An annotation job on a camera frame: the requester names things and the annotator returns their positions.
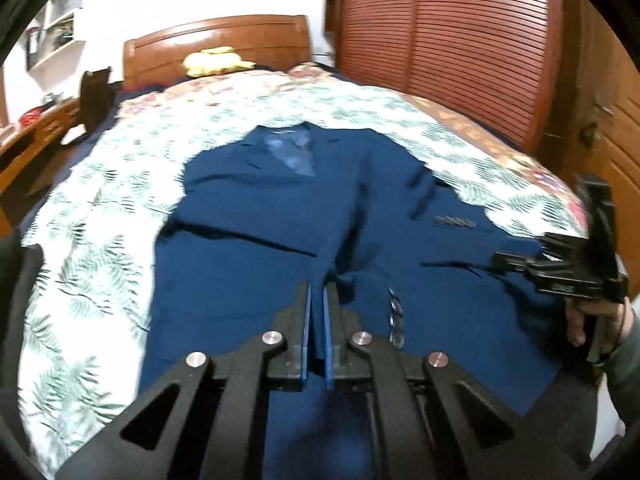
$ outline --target sleeve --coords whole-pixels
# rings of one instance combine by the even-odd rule
[[[602,369],[613,405],[629,427],[640,419],[640,322],[636,314],[631,332]]]

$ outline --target metal screw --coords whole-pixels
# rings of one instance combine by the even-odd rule
[[[434,368],[442,368],[449,364],[449,357],[444,352],[431,352],[428,361]]]
[[[262,334],[262,342],[267,345],[277,345],[282,341],[282,334],[276,330],[269,330]]]
[[[351,340],[358,346],[364,346],[371,343],[371,334],[369,332],[356,332],[351,336]]]
[[[187,355],[187,364],[192,368],[198,368],[207,361],[207,356],[202,352],[191,352]]]

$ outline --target bed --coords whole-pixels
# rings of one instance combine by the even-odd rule
[[[256,69],[184,78],[187,54],[222,45]],[[184,195],[185,163],[258,125],[371,128],[509,234],[584,235],[576,197],[532,158],[435,102],[354,84],[309,59],[304,16],[217,18],[124,44],[126,93],[108,128],[74,161],[22,240],[44,252],[25,315],[18,387],[22,421],[47,476],[136,398],[154,243]]]

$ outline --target red object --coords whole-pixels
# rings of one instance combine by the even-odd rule
[[[32,108],[28,112],[23,113],[20,119],[18,119],[18,122],[23,128],[27,128],[28,126],[31,126],[35,121],[38,120],[38,117],[40,117],[41,113],[42,113],[42,106],[36,106],[35,108]]]

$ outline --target floral bedspread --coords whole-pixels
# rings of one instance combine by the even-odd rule
[[[404,146],[514,235],[581,235],[558,196],[500,165],[396,92],[301,68],[244,72],[129,104],[72,168],[25,235],[45,263],[30,300],[20,409],[34,453],[60,465],[136,397],[154,286],[154,243],[183,197],[184,164],[257,125],[372,128]]]
[[[468,117],[444,107],[431,100],[408,94],[401,94],[408,103],[435,118],[440,124],[456,133],[459,137],[487,153],[498,164],[511,170],[532,184],[559,198],[564,206],[586,225],[582,203],[562,180],[542,166],[534,158],[510,148],[482,126]]]

